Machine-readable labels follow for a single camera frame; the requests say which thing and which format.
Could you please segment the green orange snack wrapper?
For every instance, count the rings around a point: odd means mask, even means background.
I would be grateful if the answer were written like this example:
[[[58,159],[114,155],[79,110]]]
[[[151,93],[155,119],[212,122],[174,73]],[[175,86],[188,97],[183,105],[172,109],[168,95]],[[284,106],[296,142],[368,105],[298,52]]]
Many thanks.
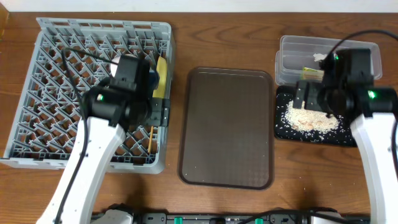
[[[323,70],[316,70],[313,68],[303,67],[300,78],[302,80],[318,80],[322,81],[324,76]]]

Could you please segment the wooden chopstick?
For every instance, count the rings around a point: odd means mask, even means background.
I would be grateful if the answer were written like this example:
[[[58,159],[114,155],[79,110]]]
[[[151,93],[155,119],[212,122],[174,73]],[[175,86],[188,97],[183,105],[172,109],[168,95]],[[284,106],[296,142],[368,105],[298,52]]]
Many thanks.
[[[152,152],[152,139],[153,139],[153,134],[154,134],[154,127],[150,127],[150,134],[149,134],[149,144],[148,144],[148,149],[147,152],[148,154],[151,154]]]

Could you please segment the pile of rice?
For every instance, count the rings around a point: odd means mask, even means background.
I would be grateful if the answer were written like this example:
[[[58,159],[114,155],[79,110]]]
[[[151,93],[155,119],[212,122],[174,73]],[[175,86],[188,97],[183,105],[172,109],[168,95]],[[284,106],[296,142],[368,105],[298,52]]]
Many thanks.
[[[320,131],[325,133],[337,128],[340,117],[327,117],[326,113],[319,111],[306,110],[304,108],[293,108],[293,102],[288,104],[287,119],[293,127],[299,131]]]

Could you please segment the white tissue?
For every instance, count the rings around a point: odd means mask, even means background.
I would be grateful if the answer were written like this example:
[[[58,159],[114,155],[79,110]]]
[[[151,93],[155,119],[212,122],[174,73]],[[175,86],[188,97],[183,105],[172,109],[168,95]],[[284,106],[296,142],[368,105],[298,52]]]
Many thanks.
[[[315,62],[319,62],[324,60],[327,57],[327,54],[314,54],[313,57]]]

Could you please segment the yellow plate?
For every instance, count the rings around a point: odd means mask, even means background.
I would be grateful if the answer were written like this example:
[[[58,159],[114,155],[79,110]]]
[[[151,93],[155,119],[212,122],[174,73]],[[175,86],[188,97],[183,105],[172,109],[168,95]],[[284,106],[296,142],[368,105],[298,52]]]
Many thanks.
[[[159,82],[152,96],[154,98],[164,98],[167,84],[167,61],[163,57],[158,58],[156,71],[159,76]]]

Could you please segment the white pink bowl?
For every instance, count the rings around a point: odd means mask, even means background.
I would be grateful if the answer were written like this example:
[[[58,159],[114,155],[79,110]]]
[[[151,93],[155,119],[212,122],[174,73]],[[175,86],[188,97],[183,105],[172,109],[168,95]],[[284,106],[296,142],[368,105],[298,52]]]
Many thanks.
[[[110,65],[110,70],[111,70],[111,75],[114,78],[122,80],[123,78],[129,80],[132,79],[132,71],[131,68],[133,67],[132,65],[129,65],[127,62],[123,62],[123,67],[120,71],[118,71],[118,64],[119,61],[123,58],[124,60],[126,57],[131,57],[134,60],[137,59],[135,55],[132,54],[126,54],[122,56],[116,56],[115,58],[112,59],[112,64]]]

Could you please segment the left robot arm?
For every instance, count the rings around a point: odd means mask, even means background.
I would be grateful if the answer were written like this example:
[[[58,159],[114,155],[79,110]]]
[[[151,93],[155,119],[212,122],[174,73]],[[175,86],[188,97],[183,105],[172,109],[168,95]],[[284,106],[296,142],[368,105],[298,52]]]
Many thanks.
[[[111,158],[125,138],[121,126],[111,127],[105,119],[88,118],[87,134],[80,121],[67,166],[37,223],[89,223]]]

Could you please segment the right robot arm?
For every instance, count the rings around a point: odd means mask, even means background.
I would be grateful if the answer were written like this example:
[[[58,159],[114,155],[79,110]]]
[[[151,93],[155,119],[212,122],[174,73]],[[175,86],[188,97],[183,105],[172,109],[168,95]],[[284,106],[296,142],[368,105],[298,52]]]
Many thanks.
[[[349,121],[366,176],[371,223],[397,223],[397,93],[376,88],[372,75],[300,80],[294,108]]]

